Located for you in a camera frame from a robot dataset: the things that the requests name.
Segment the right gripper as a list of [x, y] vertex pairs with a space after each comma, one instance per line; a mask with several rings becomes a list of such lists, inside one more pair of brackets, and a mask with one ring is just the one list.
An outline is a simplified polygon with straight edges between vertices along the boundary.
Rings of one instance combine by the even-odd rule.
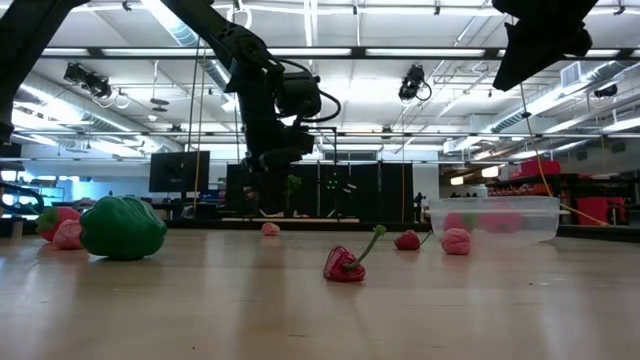
[[505, 23], [508, 44], [493, 82], [508, 91], [556, 62], [556, 54], [584, 56], [593, 40], [584, 18], [598, 0], [492, 0]]

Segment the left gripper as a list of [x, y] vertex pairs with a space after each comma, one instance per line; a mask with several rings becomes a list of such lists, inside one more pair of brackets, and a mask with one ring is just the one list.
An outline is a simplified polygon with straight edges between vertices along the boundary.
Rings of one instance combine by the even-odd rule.
[[286, 126], [278, 120], [268, 91], [241, 91], [238, 98], [247, 146], [242, 165], [245, 214], [263, 216], [259, 178], [252, 171], [267, 171], [264, 174], [266, 213], [283, 213], [290, 175], [288, 166], [313, 151], [314, 137], [299, 127]]

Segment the red chili toy green stem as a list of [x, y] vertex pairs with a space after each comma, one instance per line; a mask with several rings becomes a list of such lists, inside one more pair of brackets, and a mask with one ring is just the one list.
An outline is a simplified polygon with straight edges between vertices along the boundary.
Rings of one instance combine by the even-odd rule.
[[363, 265], [364, 259], [374, 248], [377, 241], [385, 235], [387, 229], [378, 224], [374, 227], [374, 234], [365, 250], [355, 256], [344, 246], [332, 248], [326, 258], [322, 275], [325, 280], [340, 283], [363, 282], [366, 276], [366, 268]]

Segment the green bell pepper toy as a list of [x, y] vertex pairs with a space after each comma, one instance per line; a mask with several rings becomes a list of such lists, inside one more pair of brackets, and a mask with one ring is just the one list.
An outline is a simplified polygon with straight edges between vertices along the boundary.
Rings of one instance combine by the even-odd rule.
[[135, 197], [106, 196], [80, 218], [80, 243], [95, 256], [140, 260], [164, 245], [167, 226], [151, 205]]

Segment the small red strawberry toy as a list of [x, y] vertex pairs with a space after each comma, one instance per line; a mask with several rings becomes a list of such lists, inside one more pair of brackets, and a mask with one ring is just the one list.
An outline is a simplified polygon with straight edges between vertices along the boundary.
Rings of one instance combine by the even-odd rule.
[[407, 230], [400, 234], [395, 240], [394, 245], [400, 251], [416, 251], [433, 235], [430, 231], [423, 237], [420, 237], [414, 230]]

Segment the clear plastic tupperware container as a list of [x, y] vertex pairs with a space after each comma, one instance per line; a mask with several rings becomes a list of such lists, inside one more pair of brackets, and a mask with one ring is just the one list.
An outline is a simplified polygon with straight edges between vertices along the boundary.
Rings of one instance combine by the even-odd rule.
[[[553, 239], [560, 217], [568, 211], [560, 209], [560, 200], [544, 196], [468, 197], [445, 198], [429, 201], [425, 211], [431, 221], [434, 234], [442, 237], [444, 220], [449, 213], [471, 213], [476, 216], [471, 235], [473, 243], [482, 241], [542, 242]], [[483, 229], [480, 218], [488, 213], [519, 213], [524, 218], [521, 229], [513, 234], [491, 234]]]

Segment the small potted background plant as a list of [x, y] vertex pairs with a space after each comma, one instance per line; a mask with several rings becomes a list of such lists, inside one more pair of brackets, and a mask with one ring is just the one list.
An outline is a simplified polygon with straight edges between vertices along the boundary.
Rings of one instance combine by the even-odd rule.
[[286, 210], [285, 214], [287, 216], [292, 216], [295, 212], [294, 209], [294, 200], [295, 193], [299, 190], [302, 185], [302, 179], [296, 175], [289, 174], [286, 178], [285, 182], [285, 205]]

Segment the black television monitor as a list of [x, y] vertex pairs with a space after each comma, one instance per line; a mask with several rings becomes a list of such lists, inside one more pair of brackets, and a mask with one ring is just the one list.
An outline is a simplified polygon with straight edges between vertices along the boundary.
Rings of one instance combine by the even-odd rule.
[[207, 190], [209, 165], [209, 151], [152, 154], [149, 191], [182, 193]]

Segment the black partition panels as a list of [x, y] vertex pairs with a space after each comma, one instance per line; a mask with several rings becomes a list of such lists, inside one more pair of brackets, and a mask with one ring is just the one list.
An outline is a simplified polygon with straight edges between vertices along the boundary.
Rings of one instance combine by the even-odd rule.
[[[302, 179], [295, 193], [294, 214], [309, 217], [328, 215], [356, 218], [364, 222], [408, 223], [414, 220], [413, 166], [374, 162], [301, 164], [291, 174]], [[239, 165], [226, 168], [226, 201], [240, 212], [244, 210], [242, 184], [244, 171]], [[261, 189], [262, 210], [267, 198]]]

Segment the red storage box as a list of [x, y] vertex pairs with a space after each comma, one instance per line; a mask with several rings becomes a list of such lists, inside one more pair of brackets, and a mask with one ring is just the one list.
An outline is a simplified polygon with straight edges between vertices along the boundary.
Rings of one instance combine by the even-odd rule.
[[558, 175], [562, 173], [561, 166], [555, 160], [528, 160], [519, 164], [519, 177], [544, 175]]

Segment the red cabinet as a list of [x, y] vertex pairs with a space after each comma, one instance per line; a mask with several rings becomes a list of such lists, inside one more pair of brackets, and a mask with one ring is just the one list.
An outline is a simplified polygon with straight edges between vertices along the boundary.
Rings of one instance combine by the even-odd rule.
[[579, 215], [578, 224], [597, 226], [599, 222], [610, 225], [628, 225], [630, 216], [622, 197], [582, 197], [577, 199], [577, 209], [589, 215]]

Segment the black office chair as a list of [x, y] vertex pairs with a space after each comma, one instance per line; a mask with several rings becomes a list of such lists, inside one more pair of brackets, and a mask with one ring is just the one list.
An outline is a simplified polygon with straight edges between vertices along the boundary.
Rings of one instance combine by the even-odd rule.
[[[16, 203], [15, 205], [6, 203], [3, 200], [5, 190], [13, 191], [17, 195], [24, 195], [26, 197], [33, 198], [36, 203]], [[41, 215], [44, 211], [44, 208], [44, 200], [42, 196], [35, 190], [11, 184], [9, 182], [0, 181], [0, 209], [8, 210], [10, 213], [16, 215]]]

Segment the black metal table frame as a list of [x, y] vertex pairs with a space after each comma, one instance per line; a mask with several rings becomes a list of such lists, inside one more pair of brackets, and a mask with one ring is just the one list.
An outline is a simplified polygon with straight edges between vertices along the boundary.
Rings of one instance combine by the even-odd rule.
[[[331, 219], [326, 219], [325, 221], [321, 219], [275, 219], [273, 223], [282, 230], [288, 231], [358, 232], [372, 230], [375, 226], [374, 223], [369, 222], [353, 223]], [[169, 229], [181, 230], [260, 230], [262, 227], [262, 221], [257, 219], [254, 221], [249, 219], [181, 219], [166, 220], [165, 224]], [[386, 223], [385, 227], [390, 232], [402, 232], [409, 229], [413, 229], [416, 232], [428, 232], [431, 230], [431, 226], [426, 224]], [[0, 238], [10, 237], [15, 230], [20, 230], [23, 235], [35, 235], [35, 229], [34, 220], [25, 218], [0, 219]], [[640, 244], [639, 228], [560, 225], [557, 235], [568, 238]]]

